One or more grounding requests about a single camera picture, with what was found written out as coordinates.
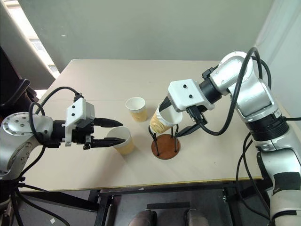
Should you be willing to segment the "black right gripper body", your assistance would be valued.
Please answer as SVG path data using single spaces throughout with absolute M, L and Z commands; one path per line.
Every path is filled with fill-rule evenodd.
M 204 113 L 201 111 L 200 106 L 189 106 L 186 109 L 186 112 L 190 115 L 191 119 L 197 124 L 197 125 L 206 125 L 208 124 L 208 121 L 204 115 Z

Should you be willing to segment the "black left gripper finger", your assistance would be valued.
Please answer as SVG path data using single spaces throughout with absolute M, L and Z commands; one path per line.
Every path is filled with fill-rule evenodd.
M 91 148 L 110 147 L 124 143 L 126 140 L 117 137 L 106 137 L 104 139 L 92 139 Z
M 94 118 L 94 125 L 100 126 L 102 128 L 114 128 L 123 126 L 121 122 L 107 118 Z

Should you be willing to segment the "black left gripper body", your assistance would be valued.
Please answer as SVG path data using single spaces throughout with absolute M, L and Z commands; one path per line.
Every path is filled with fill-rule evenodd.
M 88 150 L 91 146 L 92 134 L 94 133 L 94 121 L 82 120 L 72 130 L 71 141 L 78 145 L 84 145 L 83 149 Z

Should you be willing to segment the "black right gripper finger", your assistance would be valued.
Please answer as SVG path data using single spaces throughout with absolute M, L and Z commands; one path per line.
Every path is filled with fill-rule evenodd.
M 179 131 L 176 134 L 176 137 L 183 137 L 186 135 L 189 135 L 193 132 L 195 132 L 196 130 L 198 130 L 200 128 L 200 124 L 194 124 L 193 126 L 187 126 L 185 128 L 183 128 L 181 131 Z
M 163 102 L 159 105 L 159 111 L 163 111 L 172 105 L 172 101 L 170 101 L 169 97 L 165 97 Z

